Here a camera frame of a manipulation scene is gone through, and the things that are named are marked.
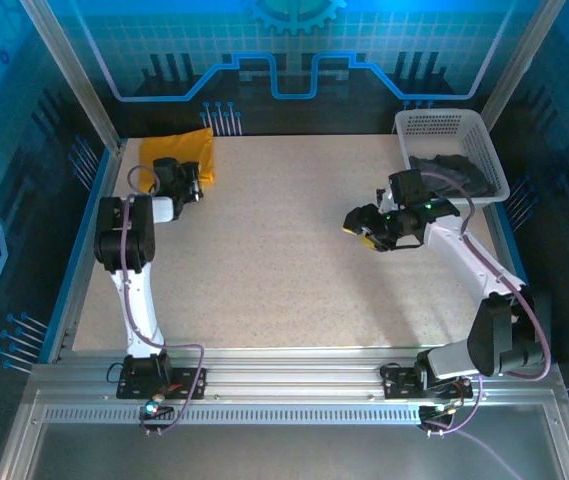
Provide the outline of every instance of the black cloth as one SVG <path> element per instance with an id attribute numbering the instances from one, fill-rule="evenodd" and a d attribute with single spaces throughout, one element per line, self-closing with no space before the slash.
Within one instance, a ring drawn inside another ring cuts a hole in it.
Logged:
<path id="1" fill-rule="evenodd" d="M 463 155 L 437 155 L 434 159 L 410 156 L 411 168 L 423 172 L 439 173 L 454 180 L 468 192 L 471 197 L 488 197 L 495 194 L 495 186 L 484 176 L 484 173 Z M 460 193 L 444 180 L 423 177 L 426 188 L 440 197 L 460 197 Z"/>

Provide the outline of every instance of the speckled table surface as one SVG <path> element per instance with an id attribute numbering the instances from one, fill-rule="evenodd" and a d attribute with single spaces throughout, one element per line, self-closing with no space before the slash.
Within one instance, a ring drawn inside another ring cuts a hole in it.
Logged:
<path id="1" fill-rule="evenodd" d="M 129 140 L 116 194 L 139 144 Z M 151 284 L 167 342 L 420 346 L 468 334 L 475 307 L 435 254 L 380 254 L 341 230 L 403 169 L 397 136 L 229 137 L 214 148 L 215 185 L 156 226 Z M 494 253 L 481 212 L 470 228 Z M 125 345 L 115 287 L 96 263 L 73 348 Z"/>

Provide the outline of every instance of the yellow towel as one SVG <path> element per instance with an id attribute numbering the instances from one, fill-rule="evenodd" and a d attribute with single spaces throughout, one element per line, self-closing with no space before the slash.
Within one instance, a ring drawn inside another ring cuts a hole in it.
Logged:
<path id="1" fill-rule="evenodd" d="M 153 168 L 153 160 L 163 157 L 175 158 L 180 163 L 199 163 L 200 182 L 212 185 L 214 179 L 213 129 L 204 128 L 183 135 L 149 137 L 142 140 L 140 146 L 141 165 Z M 153 175 L 146 170 L 141 170 L 140 190 L 148 192 L 153 183 Z"/>

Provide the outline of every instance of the white basket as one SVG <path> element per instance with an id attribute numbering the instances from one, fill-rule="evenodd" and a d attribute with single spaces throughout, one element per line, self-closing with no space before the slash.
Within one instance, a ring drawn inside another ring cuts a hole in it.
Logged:
<path id="1" fill-rule="evenodd" d="M 404 110 L 395 115 L 395 125 L 407 169 L 411 168 L 410 156 L 432 159 L 436 155 L 464 155 L 496 188 L 492 197 L 473 197 L 478 208 L 503 202 L 510 195 L 504 169 L 477 112 L 457 108 Z M 468 205 L 463 197 L 449 200 L 457 206 Z"/>

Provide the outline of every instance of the white tabletop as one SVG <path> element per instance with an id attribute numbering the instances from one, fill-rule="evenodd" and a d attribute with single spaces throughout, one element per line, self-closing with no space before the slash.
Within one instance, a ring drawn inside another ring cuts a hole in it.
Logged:
<path id="1" fill-rule="evenodd" d="M 139 144 L 129 140 L 117 195 Z M 168 343 L 421 346 L 468 335 L 475 307 L 435 254 L 382 254 L 342 232 L 404 168 L 397 136 L 222 137 L 214 148 L 215 185 L 155 229 L 151 283 Z M 481 212 L 470 228 L 494 253 Z M 125 346 L 115 287 L 96 263 L 73 348 Z"/>

